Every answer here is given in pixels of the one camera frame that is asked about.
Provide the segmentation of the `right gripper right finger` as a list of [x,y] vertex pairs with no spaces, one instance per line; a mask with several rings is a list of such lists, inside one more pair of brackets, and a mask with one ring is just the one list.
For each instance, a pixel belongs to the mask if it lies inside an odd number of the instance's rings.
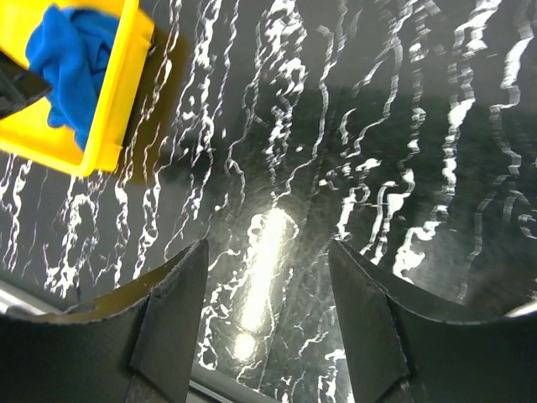
[[533,402],[536,312],[495,316],[329,248],[331,287],[357,402]]

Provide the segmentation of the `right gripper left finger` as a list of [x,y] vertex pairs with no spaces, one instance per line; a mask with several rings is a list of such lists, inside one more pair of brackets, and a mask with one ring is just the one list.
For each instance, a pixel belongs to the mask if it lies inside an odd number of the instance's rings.
[[70,320],[132,325],[120,365],[121,402],[184,402],[196,350],[208,275],[209,245],[198,240],[160,267],[93,301],[66,311]]

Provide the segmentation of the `blue towel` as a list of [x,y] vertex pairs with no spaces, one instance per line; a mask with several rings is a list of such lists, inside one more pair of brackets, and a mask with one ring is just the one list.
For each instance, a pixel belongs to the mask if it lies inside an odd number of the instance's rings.
[[118,25],[108,13],[51,5],[26,46],[29,69],[52,86],[47,124],[72,129],[80,150],[86,148]]

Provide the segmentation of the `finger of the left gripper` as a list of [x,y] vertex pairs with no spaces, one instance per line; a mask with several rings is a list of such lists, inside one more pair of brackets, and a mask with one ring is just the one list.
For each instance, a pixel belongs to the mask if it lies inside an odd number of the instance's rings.
[[46,97],[52,86],[10,56],[1,57],[1,119],[24,110]]

